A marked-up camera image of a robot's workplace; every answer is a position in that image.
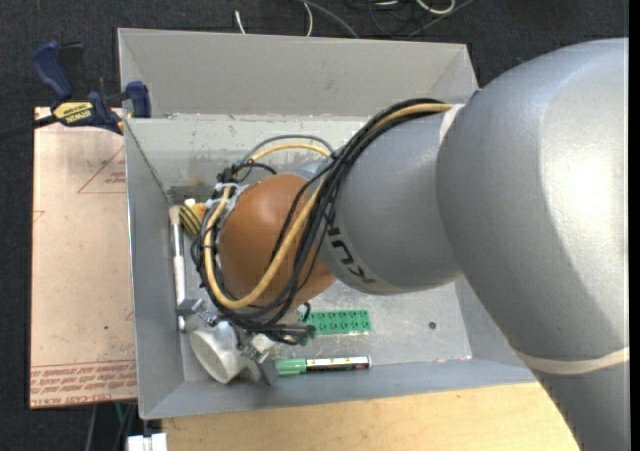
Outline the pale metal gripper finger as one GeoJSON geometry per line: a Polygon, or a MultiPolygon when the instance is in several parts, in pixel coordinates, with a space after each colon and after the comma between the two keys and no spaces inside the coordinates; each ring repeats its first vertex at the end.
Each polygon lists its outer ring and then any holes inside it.
{"type": "Polygon", "coordinates": [[[179,328],[213,328],[218,315],[208,309],[203,299],[185,299],[175,309],[179,328]]]}
{"type": "Polygon", "coordinates": [[[271,386],[278,378],[271,351],[274,342],[268,338],[253,338],[240,345],[240,355],[248,370],[248,377],[255,382],[271,386]]]}

